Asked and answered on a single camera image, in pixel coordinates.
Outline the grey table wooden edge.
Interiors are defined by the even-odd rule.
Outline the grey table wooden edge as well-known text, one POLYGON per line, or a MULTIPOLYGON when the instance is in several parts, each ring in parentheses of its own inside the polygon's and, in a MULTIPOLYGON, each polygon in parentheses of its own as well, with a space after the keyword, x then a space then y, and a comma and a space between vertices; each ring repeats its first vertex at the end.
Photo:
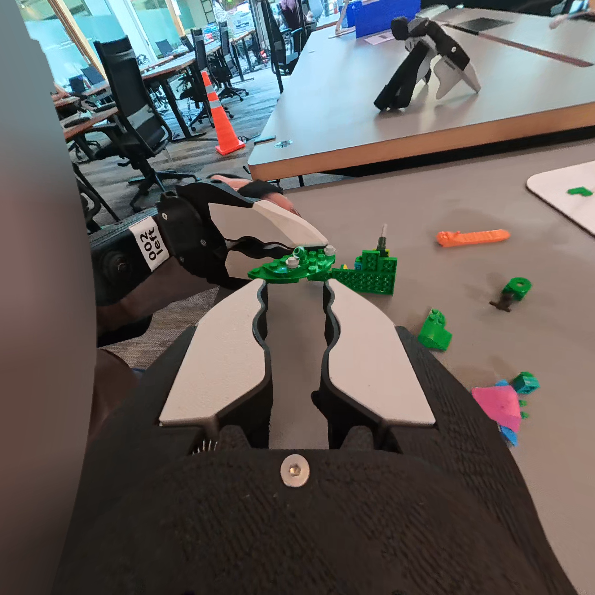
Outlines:
POLYGON ((248 159, 255 179, 278 180, 379 162, 594 129, 594 66, 578 66, 447 27, 481 84, 436 99, 420 82, 409 107, 374 100, 404 60, 402 42, 312 34, 248 159))

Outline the orange traffic cone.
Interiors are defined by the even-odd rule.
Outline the orange traffic cone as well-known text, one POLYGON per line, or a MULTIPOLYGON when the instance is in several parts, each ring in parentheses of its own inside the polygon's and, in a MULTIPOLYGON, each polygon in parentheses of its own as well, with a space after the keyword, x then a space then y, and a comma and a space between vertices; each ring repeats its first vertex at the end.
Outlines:
POLYGON ((201 76, 209 102, 209 108, 211 110, 215 132, 217 134, 218 145, 216 145, 215 150, 220 155, 226 156, 244 149, 246 144, 236 135, 219 97, 212 86, 207 69, 201 70, 201 76))

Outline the pink teal lego animal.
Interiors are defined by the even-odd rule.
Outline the pink teal lego animal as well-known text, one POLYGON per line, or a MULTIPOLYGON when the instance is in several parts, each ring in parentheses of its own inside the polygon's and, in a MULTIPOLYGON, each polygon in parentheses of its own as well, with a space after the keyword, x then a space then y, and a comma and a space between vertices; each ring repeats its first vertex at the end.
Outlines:
POLYGON ((518 446, 522 421, 529 418, 527 398, 539 390, 540 383, 529 371, 522 371, 510 381, 500 380, 492 386, 471 389, 473 399, 494 421, 508 447, 518 446))

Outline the green lego brick build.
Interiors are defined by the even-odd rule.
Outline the green lego brick build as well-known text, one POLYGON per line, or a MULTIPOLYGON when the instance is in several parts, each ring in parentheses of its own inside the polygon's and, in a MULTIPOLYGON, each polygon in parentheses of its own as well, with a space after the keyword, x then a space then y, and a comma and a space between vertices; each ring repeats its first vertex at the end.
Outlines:
POLYGON ((358 293, 392 296, 396 282, 398 258, 387 248, 388 225, 384 223, 374 249, 363 249, 352 268, 347 265, 331 269, 330 278, 358 293))

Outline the green lego plate assembly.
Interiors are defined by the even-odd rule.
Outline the green lego plate assembly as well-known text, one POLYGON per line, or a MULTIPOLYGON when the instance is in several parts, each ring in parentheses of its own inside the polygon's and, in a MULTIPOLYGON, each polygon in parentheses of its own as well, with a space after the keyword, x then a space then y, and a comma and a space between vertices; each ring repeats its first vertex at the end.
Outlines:
POLYGON ((261 279, 271 284, 326 281, 331 277, 335 262, 336 249, 332 245, 323 248, 298 246, 289 255, 253 268, 247 275, 251 280, 261 279))

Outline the spare black grey gripper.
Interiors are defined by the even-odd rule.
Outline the spare black grey gripper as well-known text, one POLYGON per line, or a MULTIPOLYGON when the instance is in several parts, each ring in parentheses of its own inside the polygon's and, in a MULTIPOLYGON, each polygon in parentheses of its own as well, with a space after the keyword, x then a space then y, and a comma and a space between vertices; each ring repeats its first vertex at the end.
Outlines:
POLYGON ((397 41, 405 42, 408 55, 374 100, 380 112, 407 108, 417 83, 428 85, 432 74, 439 81, 436 99, 442 99, 459 82, 475 93, 480 92, 470 57, 436 21, 397 17, 391 21, 390 30, 397 41))

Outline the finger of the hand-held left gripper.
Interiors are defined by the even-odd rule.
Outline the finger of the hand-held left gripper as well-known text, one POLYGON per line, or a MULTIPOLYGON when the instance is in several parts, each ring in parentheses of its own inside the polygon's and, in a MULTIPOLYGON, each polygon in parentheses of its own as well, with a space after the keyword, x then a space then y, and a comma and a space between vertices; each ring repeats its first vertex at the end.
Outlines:
POLYGON ((290 255, 296 243, 258 238, 225 239, 227 256, 224 271, 232 279, 248 280, 248 272, 265 263, 290 255))
POLYGON ((249 207, 209 203, 211 220, 221 235, 231 242, 253 238, 263 244, 276 243, 288 248, 323 248, 327 238, 305 219, 270 201, 257 201, 249 207))

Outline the white stand wooden board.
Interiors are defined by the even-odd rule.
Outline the white stand wooden board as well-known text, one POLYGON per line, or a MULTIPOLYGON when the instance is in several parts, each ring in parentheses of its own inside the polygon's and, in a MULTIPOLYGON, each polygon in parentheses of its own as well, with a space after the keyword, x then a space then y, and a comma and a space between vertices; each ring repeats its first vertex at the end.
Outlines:
POLYGON ((584 231, 594 235, 594 194, 570 196, 566 191, 585 186, 594 192, 594 161, 532 175, 527 189, 584 231))

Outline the blue storage bin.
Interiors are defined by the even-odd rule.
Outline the blue storage bin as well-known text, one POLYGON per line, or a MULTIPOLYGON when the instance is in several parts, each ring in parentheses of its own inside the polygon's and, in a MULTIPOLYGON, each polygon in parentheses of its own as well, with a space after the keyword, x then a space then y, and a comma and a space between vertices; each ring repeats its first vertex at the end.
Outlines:
POLYGON ((389 30, 395 18, 411 21, 420 9, 420 1, 352 1, 345 18, 347 27, 354 27, 356 37, 362 38, 389 30))

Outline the black office chair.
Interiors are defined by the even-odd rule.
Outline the black office chair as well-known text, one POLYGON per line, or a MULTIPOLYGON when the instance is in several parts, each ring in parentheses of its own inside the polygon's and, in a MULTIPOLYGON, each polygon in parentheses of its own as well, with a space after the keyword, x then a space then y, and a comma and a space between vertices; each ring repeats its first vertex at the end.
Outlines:
POLYGON ((133 212, 139 213, 142 207, 138 201, 147 196, 153 186, 165 192, 164 180, 181 181, 190 177, 197 181, 197 176, 173 170, 157 171, 149 163, 172 142, 173 134, 145 87, 129 38, 124 36, 105 43, 94 41, 93 44, 118 110, 116 120, 95 129, 109 139, 108 144, 95 152, 95 158, 104 160, 118 156, 141 172, 138 191, 130 201, 133 212))
POLYGON ((192 44, 195 50, 195 62, 191 68, 194 77, 194 90, 195 90, 195 103, 200 106, 200 111, 194 120, 190 123, 192 131, 196 131, 195 124, 201 124, 206 118, 210 126, 215 128, 215 124, 212 118, 211 102, 209 101, 208 88, 210 83, 205 83, 203 78, 203 72, 210 76, 209 65, 207 61, 207 55, 204 44, 204 34, 202 29, 191 29, 190 35, 192 37, 192 44))
POLYGON ((301 55, 305 36, 299 11, 297 8, 289 8, 286 11, 281 9, 281 16, 290 17, 289 25, 281 29, 270 2, 261 1, 261 9, 269 37, 271 68, 275 75, 290 76, 301 55))
POLYGON ((243 101, 244 96, 249 92, 243 87, 236 87, 232 84, 232 79, 237 76, 243 82, 242 67, 235 50, 231 48, 229 30, 226 23, 218 23, 220 50, 218 53, 218 70, 215 77, 222 86, 222 99, 238 98, 243 101))

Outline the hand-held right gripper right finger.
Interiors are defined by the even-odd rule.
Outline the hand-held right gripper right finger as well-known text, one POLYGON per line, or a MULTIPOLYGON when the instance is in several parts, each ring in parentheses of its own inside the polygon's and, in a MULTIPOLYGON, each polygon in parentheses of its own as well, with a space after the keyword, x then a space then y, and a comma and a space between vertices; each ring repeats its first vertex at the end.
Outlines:
POLYGON ((338 280, 323 286, 320 411, 341 425, 432 427, 435 416, 392 320, 338 280))

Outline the person's left hand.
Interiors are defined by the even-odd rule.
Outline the person's left hand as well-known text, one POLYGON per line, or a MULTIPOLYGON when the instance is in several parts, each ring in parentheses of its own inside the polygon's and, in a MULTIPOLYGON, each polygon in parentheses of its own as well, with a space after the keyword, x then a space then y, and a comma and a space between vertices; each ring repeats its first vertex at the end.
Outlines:
POLYGON ((230 174, 211 174, 207 179, 227 184, 242 197, 268 201, 298 217, 301 216, 291 200, 285 197, 282 189, 275 184, 230 174))

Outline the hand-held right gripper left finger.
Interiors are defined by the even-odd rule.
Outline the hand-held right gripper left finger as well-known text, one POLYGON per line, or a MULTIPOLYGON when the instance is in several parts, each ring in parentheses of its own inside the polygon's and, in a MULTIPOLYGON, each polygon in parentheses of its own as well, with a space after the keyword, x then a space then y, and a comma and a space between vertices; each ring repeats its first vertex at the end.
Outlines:
POLYGON ((264 280, 252 280, 205 314, 160 414, 160 425, 219 425, 265 379, 265 350, 254 323, 264 311, 264 280))

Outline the orange brick separator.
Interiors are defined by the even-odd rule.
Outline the orange brick separator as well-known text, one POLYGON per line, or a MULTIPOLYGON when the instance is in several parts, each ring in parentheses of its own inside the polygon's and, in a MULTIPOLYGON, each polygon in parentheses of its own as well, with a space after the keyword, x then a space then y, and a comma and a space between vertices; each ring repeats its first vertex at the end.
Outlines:
POLYGON ((440 231, 435 236, 436 242, 443 248, 500 243, 509 238, 510 233, 503 229, 469 233, 462 233, 460 231, 440 231))

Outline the person's left forearm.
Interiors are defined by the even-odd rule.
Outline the person's left forearm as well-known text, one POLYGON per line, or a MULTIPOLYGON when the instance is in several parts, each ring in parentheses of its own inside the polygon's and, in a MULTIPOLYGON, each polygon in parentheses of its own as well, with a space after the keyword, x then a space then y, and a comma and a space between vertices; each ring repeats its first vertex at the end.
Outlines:
POLYGON ((115 304, 96 308, 98 337, 216 286, 222 284, 193 276, 183 268, 157 270, 115 304))

